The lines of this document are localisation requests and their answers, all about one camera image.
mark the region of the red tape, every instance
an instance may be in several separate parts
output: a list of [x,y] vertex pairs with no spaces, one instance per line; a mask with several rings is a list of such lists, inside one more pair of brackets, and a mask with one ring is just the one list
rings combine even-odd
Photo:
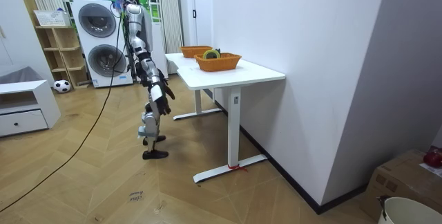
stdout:
[[236,165],[236,166],[232,166],[232,167],[230,167],[230,165],[227,165],[227,167],[228,167],[229,169],[240,169],[240,170],[243,170],[243,171],[245,171],[245,172],[249,172],[246,168],[241,167],[240,165]]

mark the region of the woven basket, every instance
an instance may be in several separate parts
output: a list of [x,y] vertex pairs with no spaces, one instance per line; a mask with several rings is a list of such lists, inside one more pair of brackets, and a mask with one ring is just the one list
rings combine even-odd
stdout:
[[184,46],[181,47],[182,55],[185,58],[194,58],[196,55],[202,55],[204,52],[211,50],[210,46]]
[[221,53],[220,58],[217,59],[203,59],[202,55],[195,56],[200,68],[207,72],[235,69],[240,58],[240,55],[234,55],[231,53]]

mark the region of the desk top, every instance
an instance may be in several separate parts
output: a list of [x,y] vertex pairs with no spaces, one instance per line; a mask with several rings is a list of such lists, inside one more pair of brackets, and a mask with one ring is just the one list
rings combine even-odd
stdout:
[[181,53],[166,54],[178,67],[178,75],[191,90],[241,86],[258,82],[283,80],[285,75],[269,68],[240,59],[236,69],[218,72],[202,71],[195,59],[184,58]]

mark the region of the washing machine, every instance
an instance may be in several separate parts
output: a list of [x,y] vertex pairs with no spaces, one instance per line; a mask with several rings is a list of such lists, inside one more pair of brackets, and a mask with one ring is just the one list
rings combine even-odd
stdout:
[[72,0],[70,3],[95,88],[111,85],[113,65],[118,60],[112,85],[133,83],[124,46],[123,23],[119,27],[119,14],[111,5],[109,0]]

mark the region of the cabinet drawer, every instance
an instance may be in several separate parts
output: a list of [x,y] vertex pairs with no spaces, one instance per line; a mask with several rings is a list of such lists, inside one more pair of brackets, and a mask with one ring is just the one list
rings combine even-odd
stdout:
[[40,110],[0,115],[0,136],[48,128]]

